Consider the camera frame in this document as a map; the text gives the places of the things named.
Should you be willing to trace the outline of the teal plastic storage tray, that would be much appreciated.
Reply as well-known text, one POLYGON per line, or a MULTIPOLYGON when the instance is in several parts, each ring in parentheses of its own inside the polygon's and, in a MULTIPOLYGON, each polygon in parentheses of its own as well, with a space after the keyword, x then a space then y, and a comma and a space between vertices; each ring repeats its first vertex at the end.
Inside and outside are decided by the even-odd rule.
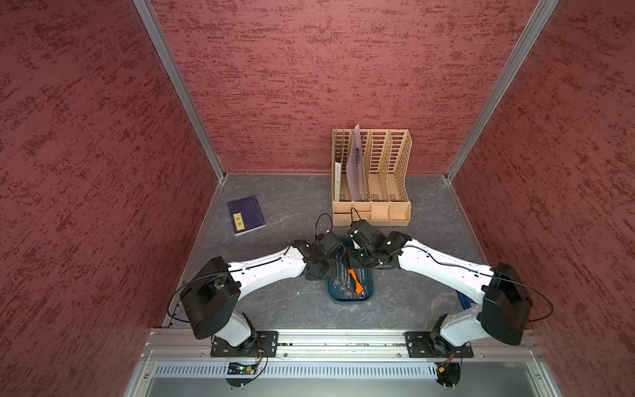
MULTIPOLYGON (((353 247, 352 239, 342 238, 341 240, 344 243, 346 248, 353 247)), ((337 263, 336 276, 334 278, 327 280, 327 292, 329 296, 331 297, 331 299, 334 300, 335 302, 339 302, 342 304, 357 304, 357 303, 361 303, 370 299, 373 296, 374 291, 375 291, 375 288, 374 288, 374 277, 372 274, 372 269, 370 268, 350 269, 348 267, 348 255, 346 250, 346 252, 342 256, 342 259, 340 259, 339 263, 337 263), (348 270, 354 270, 357 273, 357 277, 359 281, 364 286, 365 294, 361 299, 357 295, 355 295, 354 291, 352 290, 352 286, 351 286, 350 279, 347 272, 348 270), (333 286, 333 282, 335 279, 339 279, 339 281, 342 282, 342 286, 348 285, 350 287, 350 290, 354 294, 354 297, 351 300, 345 300, 342 293, 342 289, 336 289, 333 286)))

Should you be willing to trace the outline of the orange handled adjustable wrench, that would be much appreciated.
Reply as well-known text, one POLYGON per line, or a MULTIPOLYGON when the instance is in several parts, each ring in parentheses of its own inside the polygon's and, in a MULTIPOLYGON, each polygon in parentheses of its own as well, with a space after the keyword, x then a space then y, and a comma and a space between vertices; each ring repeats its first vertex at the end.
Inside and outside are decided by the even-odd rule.
POLYGON ((357 273, 354 270, 348 270, 347 272, 348 272, 348 276, 349 276, 350 283, 351 283, 351 286, 352 286, 352 290, 354 291, 354 294, 357 295, 361 299, 364 296, 364 294, 365 294, 364 286, 359 281, 359 279, 357 277, 357 273))

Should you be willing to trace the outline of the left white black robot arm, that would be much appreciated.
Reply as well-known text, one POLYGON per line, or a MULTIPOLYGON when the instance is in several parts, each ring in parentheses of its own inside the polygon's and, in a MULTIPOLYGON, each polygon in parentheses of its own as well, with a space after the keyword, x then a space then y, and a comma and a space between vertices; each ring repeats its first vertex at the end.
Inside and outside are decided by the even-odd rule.
POLYGON ((211 259, 179 292, 194 337, 217 337, 239 348, 251 344, 256 330, 246 315, 236 312, 242 297, 300 276, 308 281, 328 280, 346 252, 346 245, 330 232, 313 243, 295 240, 281 251, 250 261, 211 259))

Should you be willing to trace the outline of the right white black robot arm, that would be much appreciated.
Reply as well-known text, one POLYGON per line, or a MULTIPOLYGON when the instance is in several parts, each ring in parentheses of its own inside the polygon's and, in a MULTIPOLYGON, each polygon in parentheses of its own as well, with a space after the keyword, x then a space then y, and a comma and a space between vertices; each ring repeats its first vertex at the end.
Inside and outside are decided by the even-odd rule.
POLYGON ((365 220, 352 223, 347 234, 357 248, 357 264, 420 274, 474 303, 458 314, 443 314, 434 325, 429 339, 439 356, 488 337, 511 346, 521 344, 533 302, 512 266, 464 261, 397 231, 385 236, 365 220))

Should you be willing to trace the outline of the blue flat box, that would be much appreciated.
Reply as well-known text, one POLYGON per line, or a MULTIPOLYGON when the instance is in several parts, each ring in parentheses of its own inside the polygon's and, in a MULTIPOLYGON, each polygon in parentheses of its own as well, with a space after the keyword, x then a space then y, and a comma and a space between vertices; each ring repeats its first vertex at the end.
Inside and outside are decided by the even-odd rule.
POLYGON ((472 300, 461 292, 457 292, 461 307, 463 309, 471 309, 472 308, 472 300))

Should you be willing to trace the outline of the purple folder in organizer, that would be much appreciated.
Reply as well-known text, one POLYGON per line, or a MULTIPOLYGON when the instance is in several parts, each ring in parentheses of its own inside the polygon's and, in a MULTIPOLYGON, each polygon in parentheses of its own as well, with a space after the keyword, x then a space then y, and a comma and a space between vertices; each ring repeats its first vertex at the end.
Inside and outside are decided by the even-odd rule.
POLYGON ((352 201, 364 202, 366 196, 365 165, 359 124, 354 127, 346 172, 352 201))

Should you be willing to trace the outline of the wooden desk file organizer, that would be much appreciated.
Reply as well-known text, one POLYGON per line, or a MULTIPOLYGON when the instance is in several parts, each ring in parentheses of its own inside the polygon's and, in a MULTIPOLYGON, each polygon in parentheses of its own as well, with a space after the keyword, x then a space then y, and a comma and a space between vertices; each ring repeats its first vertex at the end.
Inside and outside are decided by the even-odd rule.
POLYGON ((338 227, 361 217, 376 227, 406 227, 412 205, 405 179, 412 149, 408 129, 360 129, 364 152, 366 196, 364 202, 352 201, 347 183, 347 160, 353 129, 332 130, 332 220, 338 227), (342 163, 341 198, 333 201, 334 162, 342 163))

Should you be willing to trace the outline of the dark purple notebook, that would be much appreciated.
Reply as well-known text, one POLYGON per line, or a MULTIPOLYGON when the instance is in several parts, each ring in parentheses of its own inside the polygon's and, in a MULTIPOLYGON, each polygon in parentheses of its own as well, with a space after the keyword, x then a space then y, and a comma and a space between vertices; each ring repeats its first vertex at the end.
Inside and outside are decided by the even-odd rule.
POLYGON ((256 195, 228 202, 228 211, 236 236, 255 231, 266 226, 260 203, 256 195))

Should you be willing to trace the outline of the beige folder in organizer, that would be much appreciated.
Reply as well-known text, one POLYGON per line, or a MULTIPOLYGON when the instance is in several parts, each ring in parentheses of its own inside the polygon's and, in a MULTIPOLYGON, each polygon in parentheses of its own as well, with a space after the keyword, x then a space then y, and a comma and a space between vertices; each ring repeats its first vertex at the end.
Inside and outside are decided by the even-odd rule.
POLYGON ((335 161, 333 170, 333 201, 339 202, 341 198, 342 163, 335 161))

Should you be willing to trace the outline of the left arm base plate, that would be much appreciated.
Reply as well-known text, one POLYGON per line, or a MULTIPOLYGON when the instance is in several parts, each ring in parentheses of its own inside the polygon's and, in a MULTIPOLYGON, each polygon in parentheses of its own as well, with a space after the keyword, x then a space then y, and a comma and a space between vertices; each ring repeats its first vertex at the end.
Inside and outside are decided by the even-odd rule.
POLYGON ((276 356, 278 342, 279 333, 277 331, 256 331, 236 347, 233 347, 225 339, 214 336, 210 357, 271 358, 276 356))

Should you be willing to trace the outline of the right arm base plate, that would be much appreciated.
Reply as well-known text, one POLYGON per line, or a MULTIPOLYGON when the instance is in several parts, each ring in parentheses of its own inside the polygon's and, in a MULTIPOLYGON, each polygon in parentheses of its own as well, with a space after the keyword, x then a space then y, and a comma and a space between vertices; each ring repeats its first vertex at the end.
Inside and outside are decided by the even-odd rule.
POLYGON ((410 358, 455 359, 473 358, 474 352, 467 343, 456 347, 442 337, 433 337, 431 332, 405 332, 405 346, 410 358))

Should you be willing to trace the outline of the aluminium front rail frame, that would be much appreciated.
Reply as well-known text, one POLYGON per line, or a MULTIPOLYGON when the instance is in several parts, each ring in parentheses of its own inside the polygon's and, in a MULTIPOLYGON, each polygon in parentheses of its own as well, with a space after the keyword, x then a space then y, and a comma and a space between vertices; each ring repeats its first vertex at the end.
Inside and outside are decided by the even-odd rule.
POLYGON ((261 331, 241 355, 223 339, 197 340, 186 329, 152 329, 125 391, 147 396, 154 380, 232 378, 230 363, 256 364, 244 380, 430 380, 447 378, 444 367, 458 369, 466 385, 471 367, 486 390, 518 377, 533 395, 561 392, 531 331, 518 346, 492 338, 468 342, 448 357, 435 357, 423 332, 400 329, 280 329, 261 331))

